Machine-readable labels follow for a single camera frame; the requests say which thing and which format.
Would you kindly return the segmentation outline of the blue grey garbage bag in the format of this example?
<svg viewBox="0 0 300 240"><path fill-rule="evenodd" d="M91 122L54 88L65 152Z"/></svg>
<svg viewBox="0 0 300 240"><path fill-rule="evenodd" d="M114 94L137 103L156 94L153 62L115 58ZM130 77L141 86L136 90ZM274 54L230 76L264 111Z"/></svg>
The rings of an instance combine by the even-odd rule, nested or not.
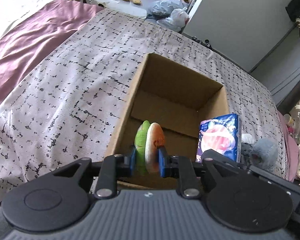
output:
<svg viewBox="0 0 300 240"><path fill-rule="evenodd" d="M182 0L158 0L148 7L148 14L158 17L167 17L174 9L188 8L188 4Z"/></svg>

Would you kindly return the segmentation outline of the blue tissue pack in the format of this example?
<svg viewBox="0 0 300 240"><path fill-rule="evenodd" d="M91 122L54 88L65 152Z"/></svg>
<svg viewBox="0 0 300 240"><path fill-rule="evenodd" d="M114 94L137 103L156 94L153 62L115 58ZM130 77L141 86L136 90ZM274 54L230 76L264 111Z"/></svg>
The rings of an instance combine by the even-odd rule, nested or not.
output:
<svg viewBox="0 0 300 240"><path fill-rule="evenodd" d="M231 113L204 120L199 126L196 162L201 162L207 150L239 163L241 159L242 125L238 114Z"/></svg>

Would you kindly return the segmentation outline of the white red plastic bag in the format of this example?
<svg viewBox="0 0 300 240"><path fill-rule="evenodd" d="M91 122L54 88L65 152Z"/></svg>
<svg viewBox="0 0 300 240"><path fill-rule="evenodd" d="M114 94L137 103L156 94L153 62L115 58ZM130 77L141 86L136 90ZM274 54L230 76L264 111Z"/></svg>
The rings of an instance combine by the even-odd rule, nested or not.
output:
<svg viewBox="0 0 300 240"><path fill-rule="evenodd" d="M185 10L174 9L167 18L157 20L157 24L179 33L185 27L189 18Z"/></svg>

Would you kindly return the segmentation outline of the right yellow slipper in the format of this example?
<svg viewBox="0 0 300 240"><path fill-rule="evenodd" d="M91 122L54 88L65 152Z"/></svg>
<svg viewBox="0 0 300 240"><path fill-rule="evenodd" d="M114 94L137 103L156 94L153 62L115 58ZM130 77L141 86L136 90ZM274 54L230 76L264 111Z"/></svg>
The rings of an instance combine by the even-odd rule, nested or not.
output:
<svg viewBox="0 0 300 240"><path fill-rule="evenodd" d="M142 3L141 0L130 0L130 1L136 5L140 5Z"/></svg>

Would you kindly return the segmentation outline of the white floor mat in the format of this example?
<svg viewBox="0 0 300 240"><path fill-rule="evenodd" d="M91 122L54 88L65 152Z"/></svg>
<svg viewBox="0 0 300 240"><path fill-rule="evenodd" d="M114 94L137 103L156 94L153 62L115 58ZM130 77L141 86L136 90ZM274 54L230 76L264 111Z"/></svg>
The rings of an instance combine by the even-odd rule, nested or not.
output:
<svg viewBox="0 0 300 240"><path fill-rule="evenodd" d="M116 0L91 0L90 4L102 5L103 7L108 8L110 10L121 12L123 14L138 17L141 19L147 18L147 10L140 7L132 6L130 3L126 4L118 2Z"/></svg>

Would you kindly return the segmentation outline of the grey blue plush toy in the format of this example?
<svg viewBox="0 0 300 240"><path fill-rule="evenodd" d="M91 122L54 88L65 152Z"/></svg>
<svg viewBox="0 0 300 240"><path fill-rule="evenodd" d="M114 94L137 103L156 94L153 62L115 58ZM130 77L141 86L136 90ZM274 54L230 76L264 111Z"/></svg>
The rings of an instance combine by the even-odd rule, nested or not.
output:
<svg viewBox="0 0 300 240"><path fill-rule="evenodd" d="M241 163L253 165L273 173L278 157L277 143L267 138L254 139L250 134L243 134L241 139Z"/></svg>

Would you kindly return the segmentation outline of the open brown cardboard box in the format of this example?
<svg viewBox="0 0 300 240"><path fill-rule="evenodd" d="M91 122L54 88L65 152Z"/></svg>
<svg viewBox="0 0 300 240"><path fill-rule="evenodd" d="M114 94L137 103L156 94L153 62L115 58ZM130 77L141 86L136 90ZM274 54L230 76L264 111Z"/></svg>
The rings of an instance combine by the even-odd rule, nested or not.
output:
<svg viewBox="0 0 300 240"><path fill-rule="evenodd" d="M139 65L125 100L106 156L129 153L148 120L162 127L169 155L195 161L200 122L229 113L222 84L155 53Z"/></svg>

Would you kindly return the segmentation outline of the patterned white bed cover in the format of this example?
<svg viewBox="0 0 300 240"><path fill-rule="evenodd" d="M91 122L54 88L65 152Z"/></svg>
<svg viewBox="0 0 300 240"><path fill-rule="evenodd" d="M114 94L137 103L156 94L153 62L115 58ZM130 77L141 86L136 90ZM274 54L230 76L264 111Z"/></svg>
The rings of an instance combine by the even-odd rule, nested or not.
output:
<svg viewBox="0 0 300 240"><path fill-rule="evenodd" d="M10 189L75 159L101 160L143 57L162 55L226 88L243 132L277 143L274 173L288 158L269 90L179 33L104 9L53 50L0 105L0 203Z"/></svg>

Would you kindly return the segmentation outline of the pink bed sheet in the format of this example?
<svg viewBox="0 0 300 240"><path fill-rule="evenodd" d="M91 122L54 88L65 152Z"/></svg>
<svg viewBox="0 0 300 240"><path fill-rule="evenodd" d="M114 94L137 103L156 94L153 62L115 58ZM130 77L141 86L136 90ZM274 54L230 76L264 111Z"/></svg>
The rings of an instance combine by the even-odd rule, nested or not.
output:
<svg viewBox="0 0 300 240"><path fill-rule="evenodd" d="M52 0L0 38L0 104L34 67L101 10L78 1Z"/></svg>

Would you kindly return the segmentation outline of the plush hamburger toy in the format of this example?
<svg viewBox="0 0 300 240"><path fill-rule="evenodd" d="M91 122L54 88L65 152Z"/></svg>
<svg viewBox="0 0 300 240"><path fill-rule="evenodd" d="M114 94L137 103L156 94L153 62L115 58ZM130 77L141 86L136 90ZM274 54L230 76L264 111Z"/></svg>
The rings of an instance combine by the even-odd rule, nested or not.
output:
<svg viewBox="0 0 300 240"><path fill-rule="evenodd" d="M136 149L136 166L139 175L159 172L159 148L165 145L162 127L145 120L138 128L134 146Z"/></svg>

